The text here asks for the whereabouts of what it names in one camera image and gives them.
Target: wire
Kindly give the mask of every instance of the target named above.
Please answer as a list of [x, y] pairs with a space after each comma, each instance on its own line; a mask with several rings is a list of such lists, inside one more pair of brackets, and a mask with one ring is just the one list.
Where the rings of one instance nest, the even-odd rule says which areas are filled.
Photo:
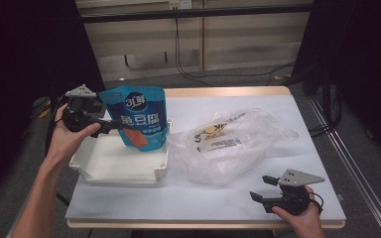
[[90, 229], [90, 230], [88, 231], [88, 235], [87, 235], [86, 237], [87, 237], [87, 238], [91, 237], [91, 233], [92, 233], [92, 229]]
[[185, 70], [182, 67], [181, 62], [181, 44], [180, 44], [180, 35], [179, 35], [179, 22], [178, 19], [176, 19], [176, 68], [178, 69], [178, 72], [185, 78], [193, 81], [197, 81], [200, 83], [203, 83], [207, 86], [212, 86], [204, 81], [199, 80], [198, 78], [206, 78], [206, 77], [217, 77], [217, 76], [238, 76], [238, 77], [255, 77], [255, 76], [263, 76], [269, 74], [269, 80], [267, 81], [266, 85], [269, 85], [271, 81], [271, 74], [275, 71], [278, 71], [286, 66], [292, 66], [295, 62], [291, 61], [289, 63], [279, 65], [275, 67], [274, 69], [266, 72], [260, 72], [260, 73], [254, 73], [254, 74], [204, 74], [204, 75], [194, 75], [189, 74], [188, 72], [185, 72]]
[[325, 134], [329, 132], [330, 130], [333, 130], [336, 128], [336, 126], [339, 124], [339, 121], [341, 120], [341, 114], [342, 114], [342, 100], [339, 91], [336, 92], [335, 98], [333, 99], [333, 110], [336, 112], [335, 120], [328, 122], [328, 125], [318, 125], [312, 129], [309, 130], [310, 133], [312, 132], [318, 132], [316, 134], [311, 134], [311, 137], [317, 137], [322, 134]]
[[323, 212], [323, 198], [321, 196], [319, 196], [317, 193], [314, 193], [314, 192], [309, 192], [309, 194], [313, 194], [317, 197], [320, 198], [320, 204], [314, 200], [314, 199], [308, 199], [310, 202], [313, 202], [316, 206], [317, 206], [317, 209], [318, 209], [318, 212], [319, 214], [321, 214]]
[[69, 201], [57, 191], [57, 198], [65, 205], [69, 206]]
[[178, 19], [176, 19], [176, 43], [175, 43], [175, 52], [176, 52], [176, 55], [175, 55], [175, 59], [176, 59], [176, 68], [178, 69], [179, 73], [180, 73], [183, 77], [185, 77], [185, 78], [188, 79], [188, 80], [197, 81], [197, 82], [200, 82], [200, 83], [202, 83], [202, 84], [204, 84], [204, 85], [206, 85], [206, 86], [212, 87], [211, 84], [196, 79], [196, 78], [198, 78], [198, 77], [204, 77], [204, 76], [196, 76], [196, 75], [190, 75], [190, 74], [187, 74], [187, 73], [184, 71], [184, 69], [182, 68], [182, 63], [181, 63], [181, 44], [180, 44], [180, 41], [179, 41], [179, 23], [178, 23]]

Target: white plastic tray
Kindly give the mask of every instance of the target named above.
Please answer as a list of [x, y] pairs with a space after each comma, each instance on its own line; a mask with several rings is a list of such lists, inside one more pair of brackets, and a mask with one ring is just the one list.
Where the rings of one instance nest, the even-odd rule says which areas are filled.
[[156, 151], [140, 152], [127, 147], [117, 130], [98, 138], [87, 137], [69, 166], [88, 182], [155, 183], [167, 172], [166, 145]]

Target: table surface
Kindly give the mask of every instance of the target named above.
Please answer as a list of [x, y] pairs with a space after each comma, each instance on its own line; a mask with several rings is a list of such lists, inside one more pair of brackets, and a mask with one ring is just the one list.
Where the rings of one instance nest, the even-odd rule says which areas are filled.
[[266, 151], [262, 163], [225, 185], [186, 178], [175, 163], [155, 184], [98, 185], [79, 177], [66, 213], [73, 228], [127, 229], [282, 229], [281, 218], [266, 213], [249, 191], [277, 197], [280, 189], [262, 182], [262, 176], [280, 177], [286, 169], [321, 176], [311, 184], [324, 199], [322, 227], [341, 228], [345, 215], [324, 170], [297, 104], [286, 87], [216, 87], [165, 89], [172, 133], [210, 121], [214, 112], [261, 108], [299, 138], [280, 142]]

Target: clear plastic bag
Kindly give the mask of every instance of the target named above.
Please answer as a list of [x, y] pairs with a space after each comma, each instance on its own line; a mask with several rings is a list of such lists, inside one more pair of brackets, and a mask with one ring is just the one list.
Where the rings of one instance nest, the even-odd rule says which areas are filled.
[[224, 184], [253, 168], [278, 141], [299, 136], [268, 112], [250, 108], [217, 115], [203, 126], [168, 136], [169, 160], [193, 180]]

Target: black cable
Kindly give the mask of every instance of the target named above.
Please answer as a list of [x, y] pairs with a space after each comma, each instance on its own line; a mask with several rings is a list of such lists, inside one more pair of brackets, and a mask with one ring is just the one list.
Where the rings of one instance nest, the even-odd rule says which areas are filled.
[[91, 237], [91, 233], [92, 233], [92, 229], [90, 229], [90, 230], [88, 231], [88, 235], [86, 236], [86, 238]]
[[57, 198], [65, 205], [69, 206], [69, 201], [57, 191]]
[[278, 71], [286, 66], [291, 66], [294, 63], [294, 61], [288, 62], [283, 65], [279, 65], [275, 67], [274, 69], [267, 71], [267, 72], [260, 72], [260, 73], [254, 73], [254, 74], [204, 74], [204, 75], [194, 75], [194, 74], [189, 74], [188, 72], [185, 72], [182, 63], [181, 63], [181, 45], [180, 45], [180, 37], [179, 37], [179, 23], [178, 19], [176, 19], [176, 67], [178, 69], [178, 72], [184, 76], [185, 78], [189, 80], [194, 80], [200, 83], [203, 83], [208, 86], [212, 86], [204, 81], [198, 80], [197, 78], [205, 78], [205, 77], [216, 77], [216, 76], [237, 76], [237, 77], [255, 77], [255, 76], [263, 76], [263, 75], [268, 75], [271, 74], [275, 71]]
[[180, 41], [179, 41], [179, 23], [178, 23], [178, 19], [176, 19], [176, 43], [175, 43], [175, 59], [176, 59], [176, 68], [178, 69], [178, 72], [186, 79], [188, 80], [192, 80], [192, 81], [197, 81], [197, 82], [200, 82], [202, 84], [205, 84], [206, 86], [209, 86], [209, 87], [212, 87], [211, 84], [209, 83], [206, 83], [204, 81], [201, 81], [201, 80], [198, 80], [198, 79], [195, 79], [196, 77], [203, 77], [203, 76], [195, 76], [195, 75], [190, 75], [190, 74], [187, 74], [184, 69], [182, 68], [182, 63], [181, 63], [181, 45], [180, 45]]
[[64, 95], [61, 96], [60, 98], [58, 98], [57, 104], [55, 105], [54, 111], [52, 112], [52, 118], [51, 118], [51, 121], [49, 122], [48, 134], [46, 136], [46, 154], [49, 151], [49, 146], [51, 145], [52, 135], [53, 135], [54, 130], [55, 130], [55, 125], [56, 125], [55, 118], [57, 116], [57, 111], [60, 108], [60, 104], [63, 100], [64, 100]]
[[317, 209], [318, 209], [318, 212], [320, 215], [323, 212], [323, 198], [321, 196], [319, 196], [319, 194], [314, 193], [314, 192], [309, 192], [309, 194], [313, 194], [313, 195], [317, 196], [318, 198], [320, 198], [320, 204], [314, 199], [309, 199], [310, 202], [313, 202], [317, 206]]
[[325, 134], [329, 132], [330, 130], [333, 130], [336, 128], [336, 126], [339, 124], [339, 121], [341, 120], [341, 114], [342, 114], [342, 100], [339, 91], [336, 92], [335, 98], [333, 100], [333, 110], [335, 111], [335, 119], [333, 121], [328, 122], [327, 125], [324, 126], [316, 126], [315, 128], [312, 128], [309, 130], [310, 133], [312, 132], [318, 132], [316, 134], [312, 134], [311, 137], [317, 137], [322, 134]]

